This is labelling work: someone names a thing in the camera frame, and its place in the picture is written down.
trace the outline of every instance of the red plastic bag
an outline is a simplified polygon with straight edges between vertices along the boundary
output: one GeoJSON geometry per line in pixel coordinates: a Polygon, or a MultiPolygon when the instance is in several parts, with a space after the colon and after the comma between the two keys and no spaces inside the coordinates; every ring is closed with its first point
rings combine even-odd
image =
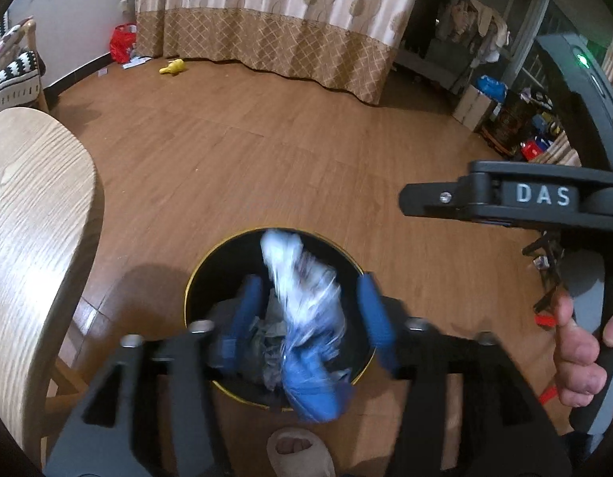
{"type": "Polygon", "coordinates": [[[110,39],[111,58],[120,64],[129,63],[134,43],[136,43],[136,23],[118,25],[110,39]]]}

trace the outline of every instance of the laminate flooring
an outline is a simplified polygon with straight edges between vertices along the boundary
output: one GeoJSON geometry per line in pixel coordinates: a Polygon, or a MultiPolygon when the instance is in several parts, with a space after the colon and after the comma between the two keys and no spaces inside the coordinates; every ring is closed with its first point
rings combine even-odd
{"type": "MultiPolygon", "coordinates": [[[[553,334],[534,324],[541,283],[521,255],[535,234],[398,209],[406,183],[453,180],[473,159],[498,159],[440,94],[392,72],[371,107],[239,63],[190,62],[176,77],[159,75],[163,64],[110,66],[64,92],[53,112],[91,153],[105,187],[101,243],[61,352],[86,380],[124,334],[184,328],[185,285],[213,245],[275,225],[343,246],[385,295],[445,333],[494,331],[536,392],[547,387],[553,334]]],[[[405,394],[374,363],[339,421],[309,427],[338,475],[383,474],[405,394]]],[[[215,399],[235,474],[272,476],[266,440],[295,416],[217,390],[215,399]]],[[[568,428],[558,401],[547,410],[568,428]]]]}

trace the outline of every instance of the red object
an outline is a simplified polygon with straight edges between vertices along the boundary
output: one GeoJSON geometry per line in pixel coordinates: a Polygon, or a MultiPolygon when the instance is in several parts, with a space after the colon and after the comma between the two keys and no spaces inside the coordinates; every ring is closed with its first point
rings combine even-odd
{"type": "Polygon", "coordinates": [[[551,317],[550,315],[536,314],[534,316],[534,319],[538,326],[546,326],[548,328],[554,328],[557,325],[556,318],[551,317]]]}
{"type": "Polygon", "coordinates": [[[118,25],[110,39],[111,58],[117,63],[129,63],[129,55],[136,42],[136,23],[118,25]]]}
{"type": "Polygon", "coordinates": [[[543,149],[541,149],[534,140],[530,140],[525,143],[525,146],[521,148],[521,152],[525,156],[527,161],[533,160],[537,155],[543,153],[543,149]]]}
{"type": "Polygon", "coordinates": [[[543,391],[543,394],[539,396],[539,402],[541,405],[544,405],[548,401],[554,399],[558,393],[559,391],[556,389],[555,385],[547,387],[546,390],[543,391]]]}

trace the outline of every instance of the white slipper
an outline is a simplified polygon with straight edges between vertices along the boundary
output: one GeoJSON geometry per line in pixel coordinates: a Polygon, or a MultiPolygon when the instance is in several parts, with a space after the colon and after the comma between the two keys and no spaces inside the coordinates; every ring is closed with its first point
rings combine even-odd
{"type": "Polygon", "coordinates": [[[267,455],[278,477],[335,477],[333,458],[326,445],[305,429],[288,427],[274,432],[267,441],[267,455]],[[311,446],[296,454],[279,454],[277,446],[282,438],[308,440],[311,446]]]}

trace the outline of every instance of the gold rim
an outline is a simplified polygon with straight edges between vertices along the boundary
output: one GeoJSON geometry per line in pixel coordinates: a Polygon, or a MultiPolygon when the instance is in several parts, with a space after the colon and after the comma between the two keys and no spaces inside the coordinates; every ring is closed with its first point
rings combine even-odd
{"type": "MultiPolygon", "coordinates": [[[[216,249],[218,249],[222,245],[229,242],[229,240],[233,240],[235,239],[235,237],[239,237],[240,235],[245,235],[246,233],[253,233],[254,231],[261,231],[264,229],[291,229],[299,233],[306,233],[308,235],[311,235],[312,237],[315,237],[316,239],[320,239],[323,242],[328,243],[331,247],[335,248],[344,258],[346,258],[349,262],[351,262],[355,266],[355,269],[357,269],[359,274],[361,275],[364,274],[364,270],[361,267],[359,267],[359,264],[355,261],[355,259],[352,256],[349,255],[349,253],[346,252],[344,248],[337,245],[335,242],[333,242],[333,240],[323,237],[322,235],[320,235],[319,233],[315,233],[314,231],[307,231],[305,229],[294,229],[292,227],[286,227],[286,226],[259,226],[259,227],[251,227],[249,229],[244,229],[237,233],[234,233],[233,235],[227,238],[224,238],[223,240],[220,240],[220,242],[218,242],[211,249],[209,249],[207,254],[204,255],[204,257],[200,260],[200,262],[198,263],[194,271],[191,273],[191,276],[189,277],[189,281],[187,282],[187,288],[185,288],[185,303],[184,303],[184,309],[183,309],[183,319],[185,321],[185,327],[189,326],[187,323],[187,298],[189,297],[189,290],[191,288],[191,284],[193,283],[194,278],[196,278],[196,273],[200,270],[200,266],[202,266],[202,264],[216,251],[216,249]]],[[[368,366],[371,365],[371,362],[374,359],[374,356],[375,356],[375,350],[373,349],[371,352],[370,359],[368,359],[368,362],[366,363],[362,371],[360,371],[359,374],[353,379],[353,382],[351,382],[351,385],[357,384],[357,382],[359,382],[359,379],[363,377],[364,373],[368,369],[368,366]]],[[[223,385],[221,385],[216,380],[212,380],[212,384],[215,385],[218,389],[220,389],[228,397],[234,399],[237,402],[243,403],[245,405],[251,405],[253,407],[257,407],[258,409],[268,410],[270,408],[268,405],[264,405],[264,404],[256,403],[256,402],[250,402],[238,395],[233,394],[229,389],[225,388],[223,385]]],[[[282,407],[283,412],[291,412],[292,410],[293,409],[291,407],[282,407]]]]}

